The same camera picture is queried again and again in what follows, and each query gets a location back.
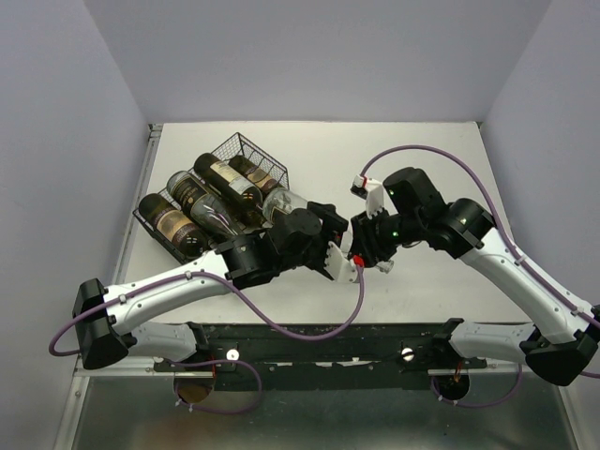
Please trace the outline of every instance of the robotic arm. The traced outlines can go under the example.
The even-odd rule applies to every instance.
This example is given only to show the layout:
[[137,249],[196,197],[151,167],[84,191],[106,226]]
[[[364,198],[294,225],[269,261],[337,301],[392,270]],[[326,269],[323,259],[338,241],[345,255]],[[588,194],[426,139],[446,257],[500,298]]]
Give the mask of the robotic arm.
[[[527,364],[548,382],[568,385],[591,361],[600,330],[581,314],[598,319],[598,309],[529,260],[552,287],[569,296],[577,310],[559,302],[523,269],[522,258],[508,251],[493,217],[478,203],[468,199],[446,203],[427,175],[414,168],[397,171],[383,183],[359,175],[351,191],[364,198],[367,207],[352,218],[348,257],[339,249],[348,222],[332,205],[310,202],[306,210],[294,210],[272,229],[237,236],[169,272],[108,288],[97,279],[86,281],[79,289],[74,317],[101,306],[105,295],[118,302],[113,300],[76,323],[83,366],[103,368],[128,354],[177,362],[196,354],[203,339],[192,326],[149,322],[187,303],[230,291],[211,277],[195,274],[214,274],[245,289],[304,265],[327,278],[352,282],[356,281],[356,262],[389,272],[397,248],[420,241],[490,279],[533,320],[499,325],[451,319],[428,340],[429,368],[455,367],[469,358],[493,358]],[[383,208],[384,192],[397,214],[390,215]]]

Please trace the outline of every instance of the wine bottle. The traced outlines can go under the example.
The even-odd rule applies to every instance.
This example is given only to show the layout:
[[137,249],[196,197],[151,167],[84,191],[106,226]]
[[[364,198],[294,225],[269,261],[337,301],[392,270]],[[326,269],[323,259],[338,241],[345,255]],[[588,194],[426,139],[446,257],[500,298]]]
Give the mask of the wine bottle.
[[167,182],[167,190],[184,214],[210,233],[228,239],[242,234],[217,195],[189,172],[174,174]]
[[188,258],[196,258],[208,248],[208,240],[198,225],[164,197],[146,195],[138,206],[140,215]]
[[232,157],[229,161],[229,165],[254,183],[264,195],[267,195],[275,188],[281,188],[278,180],[243,155]]
[[211,153],[205,153],[196,159],[194,171],[214,188],[223,200],[231,203],[240,212],[260,214],[263,207],[261,190],[226,162]]
[[290,214],[296,208],[307,208],[308,201],[297,194],[294,194],[285,187],[273,189],[264,199],[262,205],[262,214],[269,222],[275,221],[283,216]]

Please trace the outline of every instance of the basket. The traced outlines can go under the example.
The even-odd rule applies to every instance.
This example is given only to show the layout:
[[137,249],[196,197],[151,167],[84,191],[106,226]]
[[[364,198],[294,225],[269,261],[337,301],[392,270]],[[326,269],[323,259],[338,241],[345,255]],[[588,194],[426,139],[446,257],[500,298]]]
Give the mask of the basket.
[[[224,162],[229,162],[229,160],[236,155],[243,155],[263,169],[272,178],[275,178],[284,188],[290,188],[287,168],[274,157],[271,157],[269,154],[264,152],[258,145],[243,136],[241,133],[235,133],[233,136],[231,136],[231,138],[217,147],[212,154]],[[204,183],[203,179],[196,174],[193,169],[188,170],[188,172]],[[164,197],[174,208],[181,210],[179,203],[173,199],[166,188],[162,189],[158,194]],[[158,241],[181,264],[189,263],[194,260],[194,258],[189,258],[184,255],[161,232],[155,230],[155,228],[142,217],[138,211],[138,208],[136,208],[132,214],[140,222],[148,234]],[[237,224],[245,233],[251,233],[254,231],[247,228],[241,222],[237,222]]]

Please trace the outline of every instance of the wall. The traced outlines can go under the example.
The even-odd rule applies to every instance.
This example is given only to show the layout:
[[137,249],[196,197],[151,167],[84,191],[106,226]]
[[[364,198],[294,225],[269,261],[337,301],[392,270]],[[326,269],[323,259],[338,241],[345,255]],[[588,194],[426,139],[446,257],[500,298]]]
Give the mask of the wall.
[[147,126],[80,0],[4,2],[0,60],[0,447],[47,449],[74,367],[48,341],[110,280]]
[[483,120],[549,0],[85,0],[153,122]]
[[[600,304],[600,2],[555,0],[483,126],[515,237],[550,274]],[[600,372],[600,357],[591,369]],[[600,382],[570,390],[600,447]]]

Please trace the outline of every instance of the white table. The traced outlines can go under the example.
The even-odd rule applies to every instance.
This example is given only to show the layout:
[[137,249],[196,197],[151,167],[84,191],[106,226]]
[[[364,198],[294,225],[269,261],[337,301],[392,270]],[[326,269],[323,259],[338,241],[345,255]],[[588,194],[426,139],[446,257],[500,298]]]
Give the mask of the white table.
[[[350,218],[364,203],[350,185],[366,162],[387,148],[421,143],[437,146],[463,159],[481,177],[506,217],[475,123],[322,123],[213,122],[167,124],[162,130],[147,192],[165,187],[176,171],[211,152],[236,131],[287,166],[291,189],[320,203],[333,203]],[[446,201],[468,197],[484,204],[473,181],[459,166],[422,151],[388,156],[368,175],[383,180],[402,167],[426,170]],[[177,262],[139,225],[129,242],[125,281],[135,281],[173,268]],[[357,323],[443,323],[450,317],[472,321],[516,322],[527,317],[490,282],[471,268],[433,251],[427,244],[399,249],[392,273],[366,273],[367,296]],[[300,268],[265,286],[247,290],[249,297],[278,323],[341,323],[352,312],[358,288],[336,284]],[[159,322],[259,323],[235,296],[205,299],[157,318]]]

